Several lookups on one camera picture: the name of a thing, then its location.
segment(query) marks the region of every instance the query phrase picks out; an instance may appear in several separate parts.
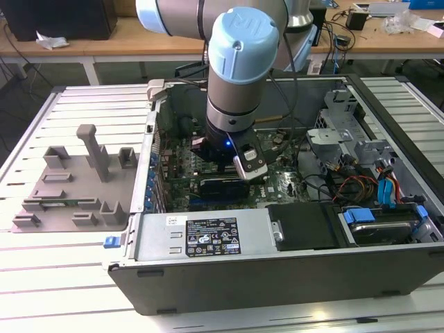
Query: black plastic cover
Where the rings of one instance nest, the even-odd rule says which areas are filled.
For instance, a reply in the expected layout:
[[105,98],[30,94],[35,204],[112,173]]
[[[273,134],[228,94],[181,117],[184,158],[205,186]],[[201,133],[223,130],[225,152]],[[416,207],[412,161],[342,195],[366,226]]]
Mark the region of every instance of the black plastic cover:
[[341,222],[329,203],[270,205],[272,222],[279,222],[284,239],[276,242],[279,251],[345,248]]

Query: computer case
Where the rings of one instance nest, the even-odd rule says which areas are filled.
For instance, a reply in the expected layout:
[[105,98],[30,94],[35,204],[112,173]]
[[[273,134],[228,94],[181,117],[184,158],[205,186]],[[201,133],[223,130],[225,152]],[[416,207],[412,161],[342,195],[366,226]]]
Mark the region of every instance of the computer case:
[[35,40],[36,31],[68,40],[107,40],[117,24],[113,0],[0,0],[17,40]]

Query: light blue joint cap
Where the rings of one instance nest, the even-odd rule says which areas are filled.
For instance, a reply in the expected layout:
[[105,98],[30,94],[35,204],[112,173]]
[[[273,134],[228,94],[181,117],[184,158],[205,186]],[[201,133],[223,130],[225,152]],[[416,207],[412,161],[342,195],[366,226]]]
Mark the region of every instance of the light blue joint cap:
[[146,30],[167,33],[156,0],[136,0],[137,16]]
[[267,75],[275,62],[278,43],[279,30],[266,13],[236,7],[214,22],[208,56],[220,78],[247,85]]

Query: capacitor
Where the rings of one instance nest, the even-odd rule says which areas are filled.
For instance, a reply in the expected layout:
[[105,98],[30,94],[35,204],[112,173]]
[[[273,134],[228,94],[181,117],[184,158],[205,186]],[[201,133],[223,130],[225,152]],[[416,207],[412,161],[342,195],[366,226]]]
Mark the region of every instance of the capacitor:
[[287,187],[287,194],[289,196],[293,196],[293,185],[290,183],[289,186]]

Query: warning label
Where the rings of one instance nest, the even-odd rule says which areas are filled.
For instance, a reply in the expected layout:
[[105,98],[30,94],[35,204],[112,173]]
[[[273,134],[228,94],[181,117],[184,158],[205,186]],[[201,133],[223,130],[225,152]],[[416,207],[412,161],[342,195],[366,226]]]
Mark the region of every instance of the warning label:
[[241,253],[236,218],[187,221],[188,257]]

